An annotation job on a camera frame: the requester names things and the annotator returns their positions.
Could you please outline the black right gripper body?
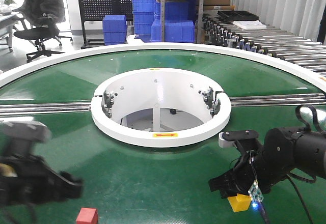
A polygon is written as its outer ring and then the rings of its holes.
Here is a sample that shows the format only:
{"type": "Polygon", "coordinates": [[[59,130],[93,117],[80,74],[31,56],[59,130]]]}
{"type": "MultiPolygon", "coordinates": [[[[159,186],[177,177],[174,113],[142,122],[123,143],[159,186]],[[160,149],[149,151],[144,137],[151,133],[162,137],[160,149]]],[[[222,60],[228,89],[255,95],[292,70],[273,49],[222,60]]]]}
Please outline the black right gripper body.
{"type": "Polygon", "coordinates": [[[262,193],[269,193],[272,186],[285,179],[293,169],[293,145],[265,142],[261,145],[257,139],[240,139],[234,142],[241,153],[240,160],[230,170],[232,191],[248,193],[257,180],[262,193]]]}

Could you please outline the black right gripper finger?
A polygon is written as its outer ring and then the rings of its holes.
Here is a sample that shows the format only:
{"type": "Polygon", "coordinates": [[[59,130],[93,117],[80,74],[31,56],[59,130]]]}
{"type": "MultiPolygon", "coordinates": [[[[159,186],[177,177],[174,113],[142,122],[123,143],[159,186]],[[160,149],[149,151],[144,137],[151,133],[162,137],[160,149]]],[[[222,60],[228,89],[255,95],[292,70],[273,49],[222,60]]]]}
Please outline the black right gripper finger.
{"type": "Polygon", "coordinates": [[[250,184],[251,173],[234,170],[228,170],[208,181],[210,191],[219,191],[221,198],[235,197],[237,194],[249,195],[250,184]]]}

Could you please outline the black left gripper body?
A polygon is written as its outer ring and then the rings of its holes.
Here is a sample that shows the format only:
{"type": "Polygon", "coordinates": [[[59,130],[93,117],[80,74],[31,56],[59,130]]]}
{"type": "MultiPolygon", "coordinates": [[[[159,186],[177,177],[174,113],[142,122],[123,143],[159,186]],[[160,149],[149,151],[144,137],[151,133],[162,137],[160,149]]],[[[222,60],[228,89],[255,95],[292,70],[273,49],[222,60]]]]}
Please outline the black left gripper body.
{"type": "Polygon", "coordinates": [[[2,158],[1,206],[61,201],[61,178],[40,157],[2,158]]]}

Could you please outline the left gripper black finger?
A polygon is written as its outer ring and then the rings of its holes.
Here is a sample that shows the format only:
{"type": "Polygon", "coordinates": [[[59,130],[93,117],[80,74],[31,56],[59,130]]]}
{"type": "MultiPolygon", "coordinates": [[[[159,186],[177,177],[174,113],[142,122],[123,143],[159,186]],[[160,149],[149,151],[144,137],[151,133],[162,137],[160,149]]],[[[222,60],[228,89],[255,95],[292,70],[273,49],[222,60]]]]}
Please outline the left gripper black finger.
{"type": "Polygon", "coordinates": [[[78,199],[82,196],[84,181],[68,172],[60,172],[58,200],[78,199]]]}

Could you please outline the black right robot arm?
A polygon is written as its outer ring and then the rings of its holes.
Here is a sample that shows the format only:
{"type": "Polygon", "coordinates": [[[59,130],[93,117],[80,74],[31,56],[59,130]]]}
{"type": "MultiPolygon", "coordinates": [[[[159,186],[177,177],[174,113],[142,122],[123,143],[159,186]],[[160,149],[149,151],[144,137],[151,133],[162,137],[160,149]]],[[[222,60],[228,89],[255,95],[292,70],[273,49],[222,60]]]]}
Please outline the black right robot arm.
{"type": "Polygon", "coordinates": [[[247,194],[255,180],[268,193],[293,169],[325,178],[325,136],[321,133],[281,127],[269,130],[263,144],[243,133],[235,145],[241,160],[231,172],[239,193],[247,194]]]}

